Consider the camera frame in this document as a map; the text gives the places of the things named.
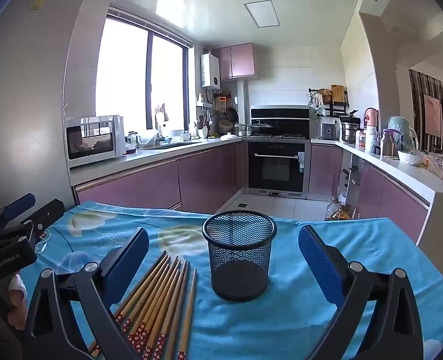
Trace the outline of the left hand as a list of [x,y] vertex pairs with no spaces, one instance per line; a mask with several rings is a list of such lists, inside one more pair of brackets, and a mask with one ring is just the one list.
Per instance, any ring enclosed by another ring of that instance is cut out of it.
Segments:
[[0,343],[24,344],[27,296],[20,271],[0,280]]

